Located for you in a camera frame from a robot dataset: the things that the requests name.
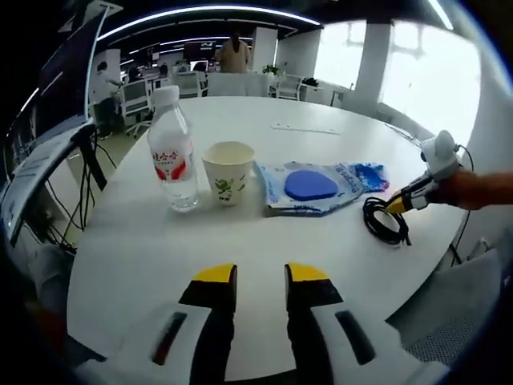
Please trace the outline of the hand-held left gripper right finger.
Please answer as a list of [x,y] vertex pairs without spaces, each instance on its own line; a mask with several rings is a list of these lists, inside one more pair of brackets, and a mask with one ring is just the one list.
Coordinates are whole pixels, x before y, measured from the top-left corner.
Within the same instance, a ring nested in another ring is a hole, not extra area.
[[399,333],[343,298],[311,265],[285,265],[287,332],[299,384],[440,384],[449,369],[403,349]]

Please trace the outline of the person's right hand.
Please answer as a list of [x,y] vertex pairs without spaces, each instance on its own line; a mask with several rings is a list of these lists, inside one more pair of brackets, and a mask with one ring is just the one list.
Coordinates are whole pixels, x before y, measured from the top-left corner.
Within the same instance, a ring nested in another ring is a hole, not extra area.
[[433,202],[466,210],[477,210],[481,208],[479,187],[479,177],[475,173],[460,169],[438,184],[438,189],[433,193]]

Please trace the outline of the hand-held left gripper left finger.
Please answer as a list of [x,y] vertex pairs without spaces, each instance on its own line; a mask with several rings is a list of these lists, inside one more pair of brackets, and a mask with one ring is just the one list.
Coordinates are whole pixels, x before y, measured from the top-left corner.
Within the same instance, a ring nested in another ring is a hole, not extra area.
[[138,321],[117,351],[76,368],[82,384],[222,384],[234,337],[237,267],[198,273],[178,302]]

